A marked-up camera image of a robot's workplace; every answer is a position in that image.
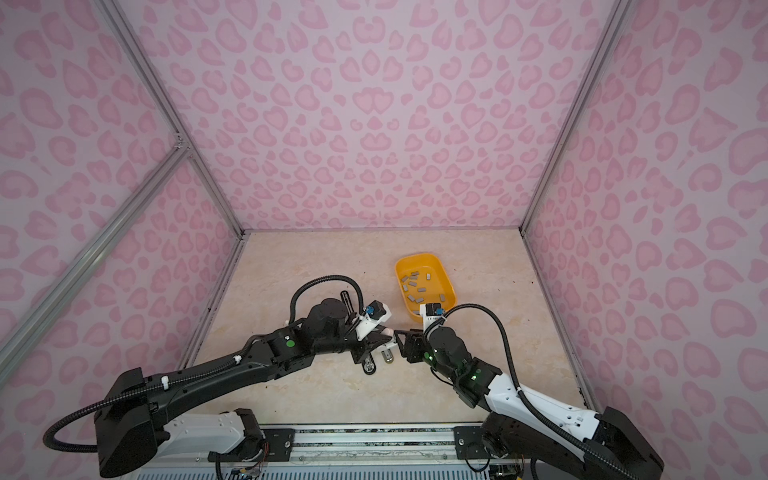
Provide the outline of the black stapler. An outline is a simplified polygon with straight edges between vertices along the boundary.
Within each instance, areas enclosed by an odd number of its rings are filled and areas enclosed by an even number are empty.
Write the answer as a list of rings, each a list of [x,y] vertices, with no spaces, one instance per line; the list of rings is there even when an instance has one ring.
[[[349,291],[340,292],[340,300],[345,309],[342,333],[346,341],[352,343],[350,352],[354,363],[360,365],[366,375],[372,376],[377,366],[372,356],[371,334],[378,325],[378,310],[374,304],[365,305],[360,295],[357,295],[357,299],[358,309],[355,309]]]

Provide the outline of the yellow plastic tray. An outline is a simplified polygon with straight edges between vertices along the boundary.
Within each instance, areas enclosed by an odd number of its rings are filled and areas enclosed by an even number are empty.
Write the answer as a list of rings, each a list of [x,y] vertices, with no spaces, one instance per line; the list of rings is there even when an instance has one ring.
[[[395,263],[395,274],[400,282],[401,295],[409,317],[420,322],[419,306],[424,303],[439,302],[444,310],[449,310],[457,304],[457,297],[450,281],[448,273],[440,259],[432,253],[418,253],[402,257]],[[409,278],[412,272],[419,272],[417,280]],[[426,273],[432,274],[431,281],[427,281]],[[418,293],[418,288],[426,288],[425,293]],[[439,295],[444,294],[445,302],[441,302]]]

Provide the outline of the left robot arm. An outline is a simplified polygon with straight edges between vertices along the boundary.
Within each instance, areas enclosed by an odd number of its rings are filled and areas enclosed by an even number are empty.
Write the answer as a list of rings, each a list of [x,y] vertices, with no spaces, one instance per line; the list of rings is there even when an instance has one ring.
[[[148,463],[170,442],[170,422],[204,403],[307,368],[318,355],[349,352],[354,363],[362,363],[390,341],[382,325],[391,316],[378,300],[353,315],[343,301],[329,298],[294,323],[250,337],[229,355],[150,376],[141,368],[123,372],[107,394],[107,406],[94,416],[100,476],[119,477]]]

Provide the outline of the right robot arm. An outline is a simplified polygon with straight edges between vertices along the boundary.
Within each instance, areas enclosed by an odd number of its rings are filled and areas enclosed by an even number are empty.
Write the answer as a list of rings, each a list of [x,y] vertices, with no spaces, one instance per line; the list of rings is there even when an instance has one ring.
[[[449,327],[399,330],[403,358],[423,362],[470,408],[488,415],[481,446],[493,458],[523,456],[577,479],[658,479],[664,462],[621,411],[578,408],[523,386],[472,356]]]

